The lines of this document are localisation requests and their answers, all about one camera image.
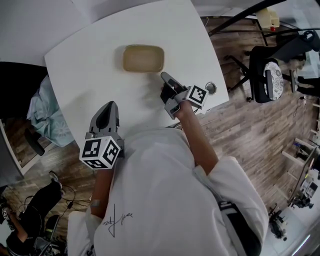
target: wooden floor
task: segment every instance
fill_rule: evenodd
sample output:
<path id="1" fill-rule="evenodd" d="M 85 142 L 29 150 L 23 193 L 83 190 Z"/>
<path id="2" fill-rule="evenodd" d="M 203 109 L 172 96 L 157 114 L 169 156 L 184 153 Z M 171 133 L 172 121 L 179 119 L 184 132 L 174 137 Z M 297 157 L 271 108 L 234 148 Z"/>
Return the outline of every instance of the wooden floor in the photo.
<path id="1" fill-rule="evenodd" d="M 221 24 L 223 19 L 203 20 L 209 31 Z M 228 30 L 257 30 L 258 26 L 250 20 L 241 20 L 228 27 Z M 249 59 L 244 51 L 250 51 L 254 46 L 264 45 L 260 33 L 224 33 L 211 37 L 212 45 L 218 56 L 223 75 L 228 88 L 233 87 L 241 77 L 241 71 L 231 61 L 225 61 L 225 55 L 234 55 L 244 64 Z M 288 64 L 280 62 L 283 73 L 295 69 L 303 62 L 292 61 Z M 269 208 L 275 203 L 280 208 L 287 205 L 284 197 L 277 192 L 274 185 L 279 186 L 289 196 L 296 181 L 287 174 L 290 170 L 298 176 L 301 170 L 281 155 L 282 150 L 294 154 L 296 149 L 292 146 L 295 137 L 305 141 L 311 136 L 310 129 L 316 129 L 318 108 L 312 106 L 316 98 L 308 97 L 306 105 L 298 100 L 302 95 L 299 92 L 291 93 L 290 85 L 285 82 L 285 91 L 281 98 L 272 102 L 259 104 L 248 103 L 246 97 L 250 92 L 248 85 L 239 87 L 229 94 L 230 100 L 208 111 L 206 115 L 199 116 L 203 130 L 219 157 L 234 156 L 243 167 L 265 205 Z M 17 143 L 23 154 L 29 156 L 30 149 Z M 15 210 L 22 210 L 25 198 L 34 195 L 38 189 L 50 182 L 48 172 L 55 171 L 61 182 L 72 187 L 76 200 L 88 200 L 95 183 L 92 170 L 79 161 L 79 148 L 75 142 L 60 148 L 56 147 L 48 152 L 25 175 L 25 179 L 17 184 L 10 185 L 4 192 L 5 197 Z M 64 188 L 66 199 L 73 199 L 74 194 L 68 187 Z M 73 209 L 67 210 L 61 218 L 57 232 L 62 236 L 67 234 L 68 215 L 71 211 L 84 211 L 86 202 L 79 201 Z M 49 213 L 62 215 L 67 208 L 65 200 L 61 200 Z"/>
<path id="2" fill-rule="evenodd" d="M 5 122 L 5 134 L 16 158 L 20 161 L 21 167 L 24 167 L 37 155 L 37 153 L 29 146 L 24 136 L 25 129 L 29 129 L 32 134 L 35 132 L 35 129 L 29 120 L 9 118 Z M 43 148 L 50 144 L 50 141 L 44 137 L 41 137 L 38 142 Z"/>

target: beige plastic container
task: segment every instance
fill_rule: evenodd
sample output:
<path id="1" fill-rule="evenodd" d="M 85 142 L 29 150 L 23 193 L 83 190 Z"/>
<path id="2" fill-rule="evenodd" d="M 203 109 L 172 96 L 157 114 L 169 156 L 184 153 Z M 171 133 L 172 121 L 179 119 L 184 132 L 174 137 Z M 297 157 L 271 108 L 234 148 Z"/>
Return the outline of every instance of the beige plastic container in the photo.
<path id="1" fill-rule="evenodd" d="M 164 68 L 165 52 L 152 45 L 128 45 L 123 53 L 123 69 L 129 72 L 158 73 Z"/>
<path id="2" fill-rule="evenodd" d="M 278 28 L 280 26 L 279 17 L 274 10 L 268 8 L 262 9 L 255 13 L 261 28 L 269 29 L 271 27 Z"/>

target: patterned cushion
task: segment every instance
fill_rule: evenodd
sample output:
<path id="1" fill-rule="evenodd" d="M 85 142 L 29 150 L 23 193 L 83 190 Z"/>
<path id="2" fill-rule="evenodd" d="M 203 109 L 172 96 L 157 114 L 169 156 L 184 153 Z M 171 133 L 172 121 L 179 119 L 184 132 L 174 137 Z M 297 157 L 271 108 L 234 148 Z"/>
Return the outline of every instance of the patterned cushion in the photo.
<path id="1" fill-rule="evenodd" d="M 266 76 L 266 70 L 271 71 L 272 83 L 273 83 L 273 98 L 272 100 L 277 100 L 282 95 L 284 91 L 284 79 L 282 77 L 281 69 L 277 63 L 270 61 L 264 66 L 263 76 Z M 267 94 L 267 86 L 264 84 L 264 91 Z"/>

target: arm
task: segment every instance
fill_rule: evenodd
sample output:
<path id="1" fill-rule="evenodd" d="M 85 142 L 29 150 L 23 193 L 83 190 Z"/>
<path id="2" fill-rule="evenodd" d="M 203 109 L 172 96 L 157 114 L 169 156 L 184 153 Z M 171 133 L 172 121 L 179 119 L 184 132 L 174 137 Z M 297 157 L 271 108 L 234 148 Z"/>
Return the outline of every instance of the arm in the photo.
<path id="1" fill-rule="evenodd" d="M 180 120 L 185 136 L 189 142 L 194 161 L 208 175 L 218 162 L 218 157 L 206 138 L 201 125 L 193 112 L 189 101 L 180 103 L 180 110 L 175 114 Z"/>
<path id="2" fill-rule="evenodd" d="M 98 170 L 95 178 L 95 185 L 91 201 L 99 200 L 98 206 L 91 206 L 91 214 L 101 219 L 105 217 L 108 202 L 109 192 L 111 187 L 114 170 Z"/>
<path id="3" fill-rule="evenodd" d="M 21 224 L 19 223 L 19 221 L 17 220 L 16 216 L 14 213 L 10 213 L 10 219 L 13 223 L 13 225 L 16 228 L 17 234 L 16 236 L 19 238 L 19 240 L 24 243 L 27 238 L 28 238 L 28 234 L 27 232 L 24 230 L 24 228 L 21 226 Z"/>

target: black office chair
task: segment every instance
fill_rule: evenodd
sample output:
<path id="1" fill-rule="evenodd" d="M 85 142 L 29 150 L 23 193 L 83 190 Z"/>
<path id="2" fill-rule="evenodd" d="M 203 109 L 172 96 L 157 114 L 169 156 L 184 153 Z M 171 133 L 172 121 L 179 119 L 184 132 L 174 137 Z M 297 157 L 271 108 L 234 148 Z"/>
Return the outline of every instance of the black office chair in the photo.
<path id="1" fill-rule="evenodd" d="M 26 119 L 31 98 L 39 89 L 41 82 L 48 75 L 44 66 L 14 62 L 0 62 L 1 95 L 0 119 Z M 44 148 L 38 143 L 41 135 L 26 129 L 25 138 L 32 149 L 42 156 Z"/>
<path id="2" fill-rule="evenodd" d="M 265 53 L 264 48 L 267 47 L 256 46 L 252 49 L 250 54 L 249 68 L 247 68 L 242 62 L 232 55 L 225 57 L 226 60 L 232 59 L 236 64 L 238 64 L 244 75 L 244 78 L 242 78 L 233 88 L 231 88 L 229 92 L 235 90 L 246 81 L 250 80 L 251 97 L 247 98 L 248 102 L 251 102 L 251 100 L 255 100 L 258 103 L 270 102 L 278 99 L 283 91 L 283 89 L 276 89 L 276 85 L 273 82 L 273 80 L 275 80 L 275 74 L 272 74 L 271 70 L 265 71 L 266 65 L 274 63 L 278 66 L 278 62 L 274 58 L 260 57 L 260 51 Z M 277 79 L 282 79 L 283 86 L 282 74 L 276 73 L 276 75 L 278 76 Z"/>
<path id="3" fill-rule="evenodd" d="M 307 30 L 303 34 L 278 35 L 276 44 L 277 46 L 274 47 L 264 46 L 264 50 L 255 51 L 254 54 L 261 54 L 263 58 L 275 58 L 287 63 L 292 59 L 305 59 L 301 55 L 312 50 L 320 51 L 320 38 L 314 30 Z M 245 54 L 249 56 L 251 51 L 246 51 Z"/>
<path id="4" fill-rule="evenodd" d="M 234 56 L 227 55 L 225 59 L 232 59 L 236 64 L 238 64 L 241 67 L 242 73 L 244 75 L 244 78 L 241 79 L 229 91 L 235 90 L 237 87 L 250 80 L 251 97 L 247 98 L 248 102 L 250 102 L 251 100 L 255 100 L 258 103 L 266 103 L 276 100 L 281 95 L 279 95 L 280 92 L 279 90 L 277 91 L 277 88 L 275 88 L 275 84 L 273 83 L 273 81 L 285 79 L 290 81 L 291 86 L 293 87 L 293 74 L 290 73 L 290 76 L 282 76 L 280 72 L 274 72 L 273 74 L 271 74 L 269 70 L 265 71 L 266 65 L 275 63 L 276 66 L 278 66 L 278 62 L 275 58 L 288 62 L 291 59 L 297 59 L 299 55 L 305 54 L 306 52 L 309 52 L 311 50 L 320 50 L 320 39 L 314 31 L 308 30 L 302 35 L 294 35 L 289 39 L 286 37 L 281 41 L 281 43 L 279 42 L 279 45 L 277 46 L 255 46 L 252 51 L 246 51 L 245 55 L 250 56 L 249 68 L 247 68 Z"/>

